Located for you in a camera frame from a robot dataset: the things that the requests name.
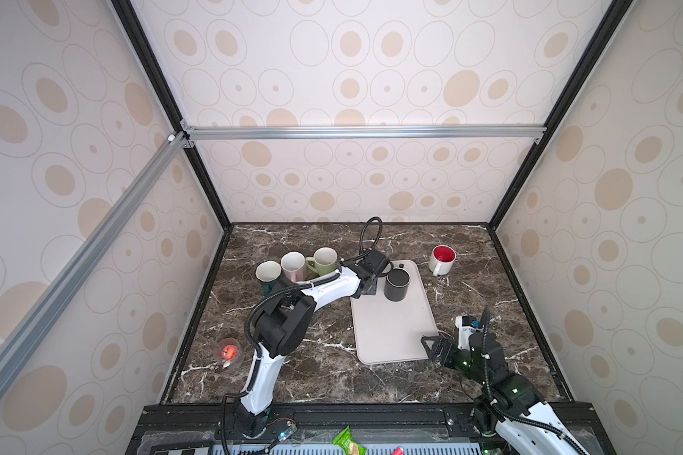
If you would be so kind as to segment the light green mug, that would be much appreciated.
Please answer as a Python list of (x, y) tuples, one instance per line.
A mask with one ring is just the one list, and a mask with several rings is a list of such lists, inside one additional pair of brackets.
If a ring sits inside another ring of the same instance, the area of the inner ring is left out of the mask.
[(325, 246), (317, 249), (312, 256), (305, 258), (305, 265), (311, 272), (324, 276), (337, 270), (338, 261), (337, 251)]

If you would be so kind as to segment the white mug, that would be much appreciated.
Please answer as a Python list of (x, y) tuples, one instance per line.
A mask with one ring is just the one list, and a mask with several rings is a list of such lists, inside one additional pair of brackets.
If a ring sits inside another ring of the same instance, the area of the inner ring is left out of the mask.
[(436, 246), (430, 256), (428, 267), (436, 277), (450, 273), (456, 259), (455, 251), (449, 246)]

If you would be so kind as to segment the pink faceted mug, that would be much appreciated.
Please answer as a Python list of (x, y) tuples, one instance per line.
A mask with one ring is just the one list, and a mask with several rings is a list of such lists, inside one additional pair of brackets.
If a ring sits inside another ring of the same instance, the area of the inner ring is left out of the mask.
[(280, 265), (284, 276), (294, 284), (305, 282), (307, 279), (307, 260), (305, 255), (298, 251), (291, 251), (281, 258)]

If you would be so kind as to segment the dark green faceted mug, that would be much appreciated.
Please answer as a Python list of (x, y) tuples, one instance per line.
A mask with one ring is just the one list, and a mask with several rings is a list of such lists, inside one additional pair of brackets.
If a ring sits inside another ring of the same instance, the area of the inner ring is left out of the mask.
[(282, 267), (275, 261), (265, 261), (256, 267), (255, 277), (260, 282), (265, 297), (271, 295), (281, 274)]

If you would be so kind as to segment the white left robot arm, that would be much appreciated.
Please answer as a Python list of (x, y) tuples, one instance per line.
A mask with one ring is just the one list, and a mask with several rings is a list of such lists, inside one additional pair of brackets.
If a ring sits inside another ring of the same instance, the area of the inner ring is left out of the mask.
[(304, 340), (314, 313), (343, 298), (374, 295), (379, 278), (391, 270), (390, 259), (377, 250), (381, 218), (370, 218), (363, 230), (373, 224), (378, 226), (378, 232), (371, 246), (364, 246), (361, 236), (359, 254), (341, 260), (330, 273), (297, 284), (282, 278), (250, 311), (244, 333), (252, 347), (252, 366), (241, 392), (224, 397), (231, 400), (233, 426), (243, 436), (257, 438), (269, 426), (269, 409), (279, 373), (286, 357)]

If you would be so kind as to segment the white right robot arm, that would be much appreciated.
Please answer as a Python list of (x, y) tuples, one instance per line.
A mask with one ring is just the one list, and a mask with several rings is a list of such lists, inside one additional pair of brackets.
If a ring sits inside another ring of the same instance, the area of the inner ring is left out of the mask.
[(491, 330), (491, 309), (480, 318), (456, 319), (456, 340), (423, 336), (426, 355), (478, 383), (471, 420), (485, 436), (499, 436), (520, 454), (586, 454), (538, 389), (508, 367), (505, 351)]

